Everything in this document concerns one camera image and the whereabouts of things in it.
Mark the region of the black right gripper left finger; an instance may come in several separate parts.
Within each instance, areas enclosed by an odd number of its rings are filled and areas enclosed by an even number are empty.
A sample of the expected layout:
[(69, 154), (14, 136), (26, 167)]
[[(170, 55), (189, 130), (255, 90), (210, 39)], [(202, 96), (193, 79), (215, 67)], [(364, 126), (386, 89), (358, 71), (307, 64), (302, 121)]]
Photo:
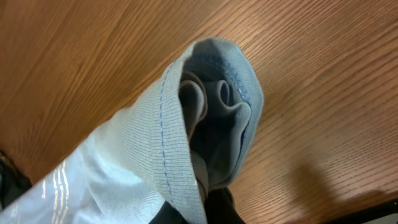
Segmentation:
[(171, 204), (165, 202), (149, 224), (188, 224)]

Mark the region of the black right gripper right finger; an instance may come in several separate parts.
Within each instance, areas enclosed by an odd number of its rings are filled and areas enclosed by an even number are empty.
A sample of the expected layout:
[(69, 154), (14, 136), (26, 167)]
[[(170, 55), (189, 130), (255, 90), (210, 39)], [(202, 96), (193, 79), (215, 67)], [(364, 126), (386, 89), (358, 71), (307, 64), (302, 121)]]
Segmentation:
[(227, 187), (209, 192), (205, 212), (208, 224), (245, 224), (236, 211), (233, 195)]

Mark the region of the light blue printed t-shirt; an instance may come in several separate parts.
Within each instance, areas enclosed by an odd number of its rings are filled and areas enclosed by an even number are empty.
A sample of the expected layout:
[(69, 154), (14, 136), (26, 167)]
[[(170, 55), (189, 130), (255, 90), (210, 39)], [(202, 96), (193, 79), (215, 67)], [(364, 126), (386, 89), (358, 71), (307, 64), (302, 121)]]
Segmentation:
[(207, 223), (208, 194), (238, 175), (263, 105), (236, 44), (196, 41), (132, 106), (1, 210), (1, 222), (149, 223), (168, 202), (188, 223)]

